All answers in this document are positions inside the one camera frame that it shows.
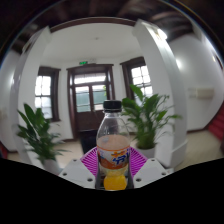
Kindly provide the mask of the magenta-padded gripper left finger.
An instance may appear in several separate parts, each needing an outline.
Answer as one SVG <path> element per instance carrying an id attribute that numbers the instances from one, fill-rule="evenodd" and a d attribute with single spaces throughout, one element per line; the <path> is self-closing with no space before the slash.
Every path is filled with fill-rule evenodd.
<path id="1" fill-rule="evenodd" d="M 92 148 L 80 159 L 71 160 L 59 176 L 83 188 L 99 189 L 100 174 L 97 148 Z"/>

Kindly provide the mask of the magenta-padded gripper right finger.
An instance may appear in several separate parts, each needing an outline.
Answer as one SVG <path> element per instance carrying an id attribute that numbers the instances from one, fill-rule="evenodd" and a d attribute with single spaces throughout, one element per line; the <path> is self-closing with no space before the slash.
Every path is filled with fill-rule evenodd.
<path id="1" fill-rule="evenodd" d="M 168 175 L 168 172 L 155 158 L 148 159 L 138 150 L 130 148 L 128 187 L 141 188 Z"/>

